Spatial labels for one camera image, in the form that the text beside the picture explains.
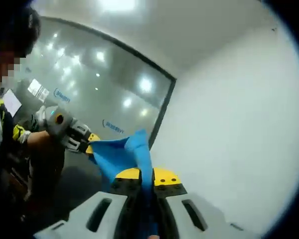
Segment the blue cloth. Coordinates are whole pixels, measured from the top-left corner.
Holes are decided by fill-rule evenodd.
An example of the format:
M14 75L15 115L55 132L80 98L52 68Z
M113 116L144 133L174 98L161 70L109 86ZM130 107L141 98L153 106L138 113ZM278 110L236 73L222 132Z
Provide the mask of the blue cloth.
M145 199L151 199L152 165L150 150L145 130L134 135L113 141L90 142L94 157L90 160L98 164L102 176L110 185L120 172L137 167L142 172L142 189Z

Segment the person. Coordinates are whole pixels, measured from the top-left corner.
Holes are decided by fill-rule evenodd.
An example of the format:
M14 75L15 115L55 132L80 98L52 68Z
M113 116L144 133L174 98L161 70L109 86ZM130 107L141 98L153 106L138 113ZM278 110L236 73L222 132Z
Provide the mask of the person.
M0 31L0 84L2 78L8 76L20 58L31 53L40 35L40 18L31 7L25 7L16 12L8 26ZM18 218L9 203L9 198L2 187L2 168L4 157L17 144L27 150L40 152L51 143L51 137L46 131L30 132L13 122L11 114L0 99L0 232L2 236L29 236L18 223Z

